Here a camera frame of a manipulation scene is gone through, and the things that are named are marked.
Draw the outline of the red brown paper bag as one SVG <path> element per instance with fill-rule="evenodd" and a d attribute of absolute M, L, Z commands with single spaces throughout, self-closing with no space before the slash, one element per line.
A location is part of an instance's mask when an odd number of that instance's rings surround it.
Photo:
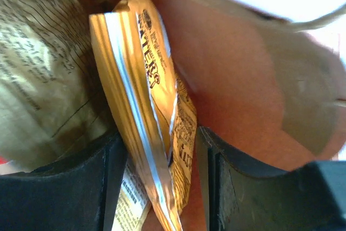
<path fill-rule="evenodd" d="M 121 0 L 98 0 L 100 13 Z M 249 156 L 285 171 L 333 161 L 345 143 L 345 69 L 307 30 L 232 0 L 152 0 L 176 75 L 206 127 Z M 208 230 L 196 154 L 182 230 Z"/>

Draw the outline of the orange wafer snack packet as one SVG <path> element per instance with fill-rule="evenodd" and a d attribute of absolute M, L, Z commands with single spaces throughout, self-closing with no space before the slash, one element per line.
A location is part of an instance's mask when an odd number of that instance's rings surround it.
<path fill-rule="evenodd" d="M 118 131 L 164 230 L 182 230 L 196 109 L 175 73 L 152 0 L 121 0 L 89 17 L 98 74 Z"/>

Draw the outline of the gold foil snack bag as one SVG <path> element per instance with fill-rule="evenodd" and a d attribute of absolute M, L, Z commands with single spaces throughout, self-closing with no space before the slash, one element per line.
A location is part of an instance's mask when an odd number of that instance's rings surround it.
<path fill-rule="evenodd" d="M 96 0 L 1 0 L 1 158 L 31 171 L 113 124 L 92 52 Z"/>

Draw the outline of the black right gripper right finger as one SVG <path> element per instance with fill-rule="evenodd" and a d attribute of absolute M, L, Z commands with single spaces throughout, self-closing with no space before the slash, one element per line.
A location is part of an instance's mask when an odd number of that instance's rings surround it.
<path fill-rule="evenodd" d="M 345 230 L 345 162 L 293 171 L 263 163 L 206 127 L 196 154 L 208 230 Z"/>

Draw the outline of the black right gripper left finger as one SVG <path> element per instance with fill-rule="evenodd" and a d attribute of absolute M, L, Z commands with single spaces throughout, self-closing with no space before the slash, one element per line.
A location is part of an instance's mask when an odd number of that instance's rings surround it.
<path fill-rule="evenodd" d="M 111 230 L 127 150 L 108 132 L 60 161 L 1 176 L 1 230 Z"/>

